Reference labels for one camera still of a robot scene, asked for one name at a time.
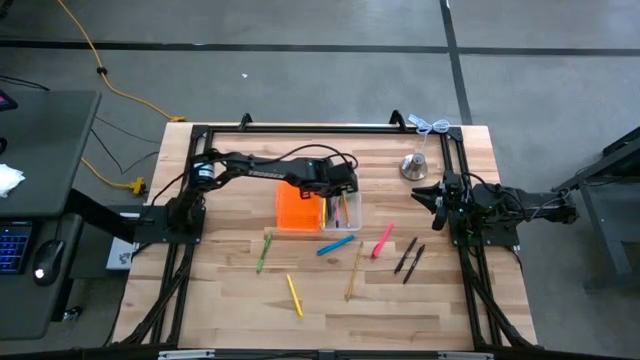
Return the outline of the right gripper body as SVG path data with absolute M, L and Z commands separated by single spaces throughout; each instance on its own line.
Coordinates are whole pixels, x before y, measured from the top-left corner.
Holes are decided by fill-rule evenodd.
M 442 230 L 450 221 L 455 227 L 461 227 L 471 214 L 472 195 L 467 175 L 446 172 L 438 183 L 438 191 L 432 229 Z

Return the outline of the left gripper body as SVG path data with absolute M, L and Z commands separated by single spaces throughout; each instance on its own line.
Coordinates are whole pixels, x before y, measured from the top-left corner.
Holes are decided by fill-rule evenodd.
M 314 160 L 299 186 L 301 199 L 316 195 L 322 198 L 341 196 L 359 191 L 358 177 L 350 162 L 333 164 L 331 161 Z

